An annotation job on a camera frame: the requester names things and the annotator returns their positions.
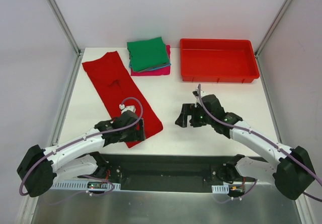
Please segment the red t-shirt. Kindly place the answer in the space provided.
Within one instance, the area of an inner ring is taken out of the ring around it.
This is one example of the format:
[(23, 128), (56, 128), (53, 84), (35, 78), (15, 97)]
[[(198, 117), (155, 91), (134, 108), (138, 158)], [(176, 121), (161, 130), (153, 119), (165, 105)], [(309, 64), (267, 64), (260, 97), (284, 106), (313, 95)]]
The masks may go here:
[(143, 106), (146, 138), (163, 130), (162, 122), (134, 83), (117, 51), (107, 52), (97, 60), (84, 62), (83, 68), (112, 118), (119, 116), (119, 105), (124, 99), (135, 97)]

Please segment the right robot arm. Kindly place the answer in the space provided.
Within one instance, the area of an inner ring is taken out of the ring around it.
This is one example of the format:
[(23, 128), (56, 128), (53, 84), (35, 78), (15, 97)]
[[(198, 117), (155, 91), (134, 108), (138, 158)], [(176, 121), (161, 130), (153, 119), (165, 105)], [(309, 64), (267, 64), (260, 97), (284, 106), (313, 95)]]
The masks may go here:
[(274, 185), (285, 197), (296, 200), (314, 182), (319, 181), (308, 152), (298, 146), (291, 148), (272, 142), (256, 132), (240, 116), (226, 112), (215, 95), (194, 92), (196, 103), (182, 105), (175, 124), (185, 128), (209, 125), (218, 134), (248, 147), (263, 161), (236, 155), (227, 163), (229, 182), (250, 177)]

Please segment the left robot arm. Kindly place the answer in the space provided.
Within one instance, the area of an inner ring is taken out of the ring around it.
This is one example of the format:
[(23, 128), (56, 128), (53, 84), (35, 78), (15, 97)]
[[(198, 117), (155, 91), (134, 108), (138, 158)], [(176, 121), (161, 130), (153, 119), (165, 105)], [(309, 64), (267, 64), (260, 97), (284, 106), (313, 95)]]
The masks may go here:
[(131, 110), (119, 117), (98, 122), (70, 142), (41, 148), (30, 147), (17, 168), (21, 178), (19, 194), (37, 197), (56, 182), (73, 177), (107, 181), (111, 168), (100, 150), (119, 142), (145, 140), (144, 119)]

